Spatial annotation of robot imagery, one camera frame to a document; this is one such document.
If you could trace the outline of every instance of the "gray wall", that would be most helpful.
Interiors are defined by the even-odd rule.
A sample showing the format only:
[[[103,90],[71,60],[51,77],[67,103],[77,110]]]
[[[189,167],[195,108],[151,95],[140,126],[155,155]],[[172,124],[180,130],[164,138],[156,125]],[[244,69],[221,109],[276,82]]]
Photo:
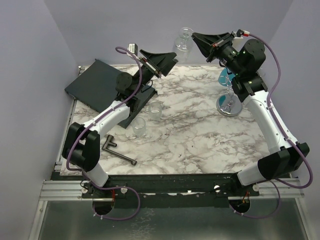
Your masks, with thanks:
[[[270,41],[292,0],[44,0],[79,65],[95,58],[132,63],[115,51],[128,43],[152,53],[172,51],[182,27],[221,34],[239,28]],[[189,64],[205,64],[198,49]]]
[[[314,181],[304,192],[309,215],[320,237],[319,13],[319,0],[294,0],[270,44],[282,69],[274,104],[298,140],[310,146],[307,160],[312,166]],[[277,72],[271,56],[264,68],[271,87]],[[303,183],[309,179],[305,166],[300,168],[298,175]]]
[[[50,176],[77,76],[42,0],[0,7],[0,239],[28,238],[42,181]]]

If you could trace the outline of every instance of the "wall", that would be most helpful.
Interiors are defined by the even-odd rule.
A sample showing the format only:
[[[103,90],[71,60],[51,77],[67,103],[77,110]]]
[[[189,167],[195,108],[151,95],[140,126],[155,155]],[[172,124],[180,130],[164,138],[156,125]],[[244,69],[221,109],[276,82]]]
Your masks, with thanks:
[[[300,142],[307,142],[307,157],[314,173],[313,184],[304,190],[313,225],[320,226],[320,80],[319,39],[320,1],[294,0],[270,42],[282,70],[273,102],[281,117]],[[269,87],[276,80],[276,65],[271,56],[265,63]],[[309,174],[305,166],[298,172],[302,183]]]
[[[71,106],[76,62],[41,0],[0,7],[0,239],[28,239]]]
[[[115,47],[171,52],[182,27],[207,34],[246,29],[270,41],[292,0],[44,0],[79,65],[132,60]],[[205,64],[194,49],[187,64]]]

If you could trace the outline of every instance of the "round metal base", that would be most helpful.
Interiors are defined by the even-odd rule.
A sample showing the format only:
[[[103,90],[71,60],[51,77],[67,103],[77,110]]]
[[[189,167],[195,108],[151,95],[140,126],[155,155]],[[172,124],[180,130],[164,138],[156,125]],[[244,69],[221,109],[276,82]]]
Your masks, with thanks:
[[[220,114],[226,117],[238,116],[242,111],[242,103],[235,95],[224,94],[216,101],[216,109]]]

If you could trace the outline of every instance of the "table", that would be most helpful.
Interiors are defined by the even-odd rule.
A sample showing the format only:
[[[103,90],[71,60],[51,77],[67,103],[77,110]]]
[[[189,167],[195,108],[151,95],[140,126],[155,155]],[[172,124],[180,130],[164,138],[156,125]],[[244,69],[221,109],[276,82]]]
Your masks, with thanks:
[[[116,66],[134,74],[134,65]],[[138,114],[146,121],[146,136],[134,136],[131,126],[115,126],[108,134],[117,147],[112,150],[138,161],[136,166],[101,152],[100,164],[110,175],[233,173],[269,154],[263,134],[252,114],[244,108],[237,117],[218,113],[216,101],[227,92],[218,83],[222,68],[175,66],[167,77],[154,79],[158,91],[149,103],[161,102],[159,122],[152,121],[147,105]],[[98,113],[82,102],[76,103],[72,122],[84,123]],[[106,138],[101,139],[102,147]],[[60,175],[74,176],[66,160]]]

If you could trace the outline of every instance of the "clear glass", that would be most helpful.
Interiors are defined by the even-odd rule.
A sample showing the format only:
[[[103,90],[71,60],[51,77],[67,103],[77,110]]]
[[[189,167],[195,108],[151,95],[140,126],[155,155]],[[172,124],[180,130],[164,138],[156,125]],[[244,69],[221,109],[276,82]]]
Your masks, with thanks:
[[[132,125],[133,132],[137,137],[142,137],[143,135],[146,134],[146,129],[147,129],[146,121],[142,117],[136,117],[132,121],[131,125]]]
[[[179,37],[174,40],[173,51],[176,53],[176,59],[179,64],[187,61],[189,54],[194,46],[192,33],[194,31],[189,27],[183,27],[179,31]]]
[[[149,105],[149,116],[152,120],[159,121],[162,116],[162,106],[160,102],[152,102]]]

